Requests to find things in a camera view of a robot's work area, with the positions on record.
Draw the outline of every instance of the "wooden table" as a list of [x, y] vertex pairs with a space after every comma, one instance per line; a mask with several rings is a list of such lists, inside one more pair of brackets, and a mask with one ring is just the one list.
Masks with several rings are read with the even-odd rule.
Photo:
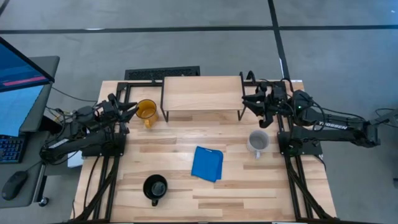
[[[117, 81], [104, 81], [99, 100], [116, 92]], [[303, 89], [302, 82], [294, 88]], [[152, 99], [160, 104], [160, 87], [134, 87], [130, 101]], [[254, 87], [245, 87], [246, 94]], [[256, 160], [246, 149], [249, 134], [259, 128], [257, 117], [246, 110], [241, 121], [236, 111], [174, 111], [166, 123], [162, 116], [146, 129], [136, 116], [128, 125], [125, 154], [121, 157], [111, 215], [112, 222], [243, 222], [294, 221], [284, 158], [279, 154], [277, 120], [263, 129], [271, 137], [269, 150]], [[190, 175], [196, 146], [224, 153], [221, 180], [212, 183]], [[88, 176], [95, 158], [84, 161], [75, 197], [76, 214], [83, 208]], [[322, 163], [302, 156], [309, 191], [330, 215], [335, 208]], [[98, 188], [102, 159], [91, 180], [88, 201]], [[142, 193], [145, 179], [161, 174], [169, 190], [157, 207]], [[305, 216], [299, 190], [301, 214]], [[104, 194], [100, 218], [104, 217]]]

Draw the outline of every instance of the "monitor screen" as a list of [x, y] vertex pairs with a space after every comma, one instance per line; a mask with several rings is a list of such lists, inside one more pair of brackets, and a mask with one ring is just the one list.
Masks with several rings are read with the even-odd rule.
[[0, 92], [53, 82], [53, 78], [0, 37]]

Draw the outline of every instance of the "gray floor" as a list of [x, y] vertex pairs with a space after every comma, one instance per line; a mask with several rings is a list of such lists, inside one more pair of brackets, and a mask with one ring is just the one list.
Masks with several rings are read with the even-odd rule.
[[[398, 24], [394, 0], [276, 0], [282, 26]], [[271, 25], [263, 0], [11, 0], [0, 29], [88, 29], [121, 27]], [[398, 30], [283, 31], [292, 79], [302, 79], [321, 106], [374, 118], [374, 110], [398, 107]], [[202, 75], [280, 78], [272, 31], [135, 34], [2, 35], [28, 56], [61, 57], [55, 86], [96, 99], [102, 80], [122, 80], [129, 68], [199, 65]], [[85, 105], [52, 92], [49, 106]], [[381, 126], [382, 145], [323, 143], [337, 214], [344, 220], [396, 223], [398, 132]], [[1, 223], [66, 220], [78, 170], [50, 177], [45, 208], [0, 210]]]

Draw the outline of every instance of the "blue cloth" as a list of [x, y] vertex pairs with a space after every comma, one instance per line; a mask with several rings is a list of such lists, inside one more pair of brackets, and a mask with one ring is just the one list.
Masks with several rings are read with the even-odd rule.
[[0, 93], [0, 134], [18, 136], [42, 89], [43, 86], [35, 86]]
[[211, 182], [221, 180], [224, 155], [219, 150], [205, 149], [198, 146], [193, 158], [191, 175]]

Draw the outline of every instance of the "wooden tabletop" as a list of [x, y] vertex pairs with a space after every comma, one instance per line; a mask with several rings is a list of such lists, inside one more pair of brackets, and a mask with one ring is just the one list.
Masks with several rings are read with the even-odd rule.
[[[116, 92], [117, 81], [104, 81], [99, 100]], [[303, 89], [302, 82], [294, 88]], [[160, 104], [160, 87], [134, 87], [130, 101], [154, 100]], [[254, 87], [246, 87], [246, 94]], [[294, 221], [294, 212], [284, 158], [279, 154], [275, 119], [262, 129], [271, 138], [268, 151], [259, 159], [246, 149], [249, 134], [259, 128], [257, 117], [246, 110], [241, 121], [236, 111], [174, 111], [169, 122], [158, 111], [159, 120], [152, 129], [133, 117], [128, 124], [125, 154], [121, 157], [116, 185], [112, 222], [238, 222]], [[197, 146], [223, 152], [221, 180], [212, 183], [190, 175]], [[75, 197], [76, 214], [83, 208], [88, 176], [95, 158], [83, 163]], [[302, 156], [309, 191], [335, 216], [335, 208], [322, 163], [313, 156]], [[88, 201], [98, 188], [102, 158], [91, 180]], [[145, 179], [163, 175], [169, 184], [157, 207], [142, 193]], [[301, 214], [305, 216], [299, 190]], [[103, 197], [100, 218], [104, 217], [108, 193]]]
[[233, 77], [165, 77], [165, 111], [243, 110], [242, 81]]

